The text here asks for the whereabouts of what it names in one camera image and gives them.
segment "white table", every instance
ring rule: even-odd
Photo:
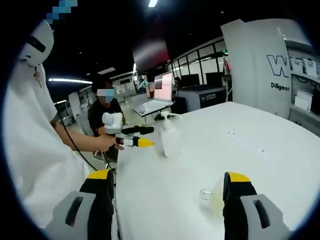
[[[312,210],[320,187],[320,138],[281,117],[228,102],[183,115],[182,155],[166,158],[158,145],[118,156],[116,201],[124,240],[224,239],[223,217],[203,211],[201,189],[224,173],[251,179],[295,230]],[[159,128],[161,122],[155,123]]]

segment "plastic bottle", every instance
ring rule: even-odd
[[[160,130],[160,137],[164,155],[167,158],[178,156],[182,152],[180,133],[174,126],[172,126],[171,120],[168,119],[169,115],[179,116],[182,119],[182,116],[179,114],[171,113],[168,111],[161,112],[161,116],[164,117],[164,122],[163,128]]]

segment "person in black shirt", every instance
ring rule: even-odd
[[[97,99],[88,110],[88,120],[95,137],[99,137],[105,134],[105,127],[104,123],[102,122],[102,115],[104,113],[122,113],[123,115],[117,99],[113,98],[111,102],[106,102],[105,96],[97,95],[98,89],[113,89],[113,87],[109,83],[109,81],[106,80],[95,79],[92,82],[91,90],[95,94]],[[125,125],[126,119],[124,116],[122,118],[122,121],[123,125]],[[118,144],[115,145],[115,148],[120,150],[123,149],[123,147]]]

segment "floor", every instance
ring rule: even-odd
[[[156,113],[154,113],[152,115],[148,115],[148,116],[146,116],[146,118],[140,117],[138,114],[136,114],[134,112],[134,110],[133,110],[134,104],[131,100],[121,102],[120,106],[121,106],[123,115],[125,117],[126,124],[128,124],[128,125],[144,125],[145,122],[148,125],[148,124],[155,122],[154,118],[157,115]],[[77,123],[73,124],[71,126],[71,128],[79,133],[83,133],[80,126]],[[87,161],[90,164],[92,164],[97,170],[105,169],[106,166],[105,166],[104,162],[102,160],[94,158],[92,152],[82,151],[81,153],[87,159]],[[116,168],[117,164],[111,162],[110,166],[112,168]]]

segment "person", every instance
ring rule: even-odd
[[[99,137],[105,134],[105,127],[104,123],[102,122],[102,116],[104,113],[122,113],[123,115],[121,107],[116,98],[113,98],[110,102],[106,102],[105,96],[98,96],[98,90],[113,90],[113,86],[109,82],[109,79],[102,80],[100,77],[95,77],[91,85],[91,90],[96,96],[96,101],[90,106],[88,110],[88,120],[95,137]],[[122,124],[126,124],[125,116],[122,116]]]
[[[44,20],[22,48],[9,79],[4,104],[4,142],[16,194],[28,215],[44,228],[54,207],[78,191],[92,171],[73,150],[64,127],[54,120],[43,61],[54,44]],[[67,129],[80,151],[107,151],[116,143],[110,135],[86,136]]]

